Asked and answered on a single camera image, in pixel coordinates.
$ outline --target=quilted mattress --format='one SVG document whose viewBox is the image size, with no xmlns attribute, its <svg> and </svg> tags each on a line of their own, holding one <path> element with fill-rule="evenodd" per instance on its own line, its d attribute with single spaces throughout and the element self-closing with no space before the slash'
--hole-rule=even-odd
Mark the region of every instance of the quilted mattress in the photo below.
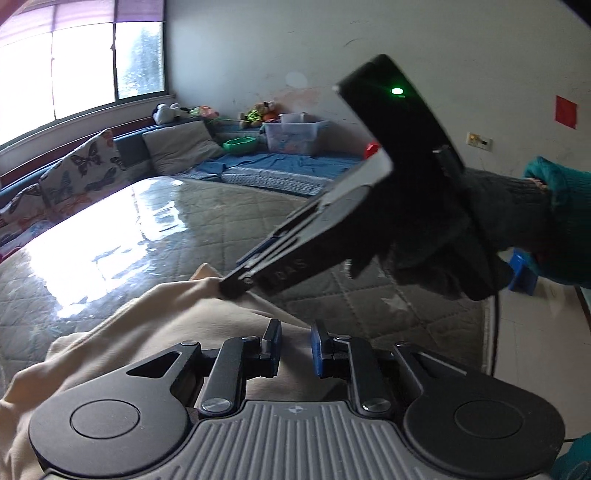
<svg viewBox="0 0 591 480">
<path fill-rule="evenodd" d="M 305 199 L 249 187 L 159 177 L 65 220 L 0 264 L 0 390 L 44 359 L 53 340 L 87 331 L 158 283 L 207 262 L 222 273 Z M 487 308 L 398 287 L 376 264 L 350 280 L 335 267 L 273 303 L 329 330 L 388 348 L 414 342 L 482 368 Z"/>
</svg>

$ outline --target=green bowl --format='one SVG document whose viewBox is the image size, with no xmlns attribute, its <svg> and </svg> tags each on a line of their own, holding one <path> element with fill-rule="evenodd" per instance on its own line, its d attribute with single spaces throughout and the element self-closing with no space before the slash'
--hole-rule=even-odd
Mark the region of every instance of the green bowl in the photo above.
<svg viewBox="0 0 591 480">
<path fill-rule="evenodd" d="M 228 140 L 222 147 L 231 155 L 245 155 L 254 152 L 258 146 L 258 140 L 254 137 L 240 137 Z"/>
</svg>

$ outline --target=electrical outlet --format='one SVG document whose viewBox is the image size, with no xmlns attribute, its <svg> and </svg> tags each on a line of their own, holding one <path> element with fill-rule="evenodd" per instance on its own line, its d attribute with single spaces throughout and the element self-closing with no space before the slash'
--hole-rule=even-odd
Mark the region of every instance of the electrical outlet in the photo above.
<svg viewBox="0 0 591 480">
<path fill-rule="evenodd" d="M 468 132 L 468 135 L 466 136 L 466 143 L 471 147 L 481 148 L 488 151 L 492 150 L 492 139 L 471 132 Z"/>
</svg>

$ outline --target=grey ribbed panel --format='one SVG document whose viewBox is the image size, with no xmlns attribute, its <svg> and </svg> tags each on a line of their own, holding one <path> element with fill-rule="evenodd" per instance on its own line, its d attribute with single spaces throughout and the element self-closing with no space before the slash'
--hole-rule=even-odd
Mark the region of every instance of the grey ribbed panel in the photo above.
<svg viewBox="0 0 591 480">
<path fill-rule="evenodd" d="M 345 402 L 249 401 L 205 420 L 185 448 L 145 480 L 446 480 L 402 443 L 394 426 Z M 539 480 L 548 480 L 538 476 Z"/>
</svg>

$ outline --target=tile floor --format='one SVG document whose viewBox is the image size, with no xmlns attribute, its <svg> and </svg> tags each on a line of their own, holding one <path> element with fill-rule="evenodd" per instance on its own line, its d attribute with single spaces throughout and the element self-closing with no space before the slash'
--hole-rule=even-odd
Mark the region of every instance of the tile floor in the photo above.
<svg viewBox="0 0 591 480">
<path fill-rule="evenodd" d="M 566 437 L 591 432 L 591 333 L 573 287 L 540 278 L 534 296 L 501 292 L 496 376 L 552 403 Z"/>
</svg>

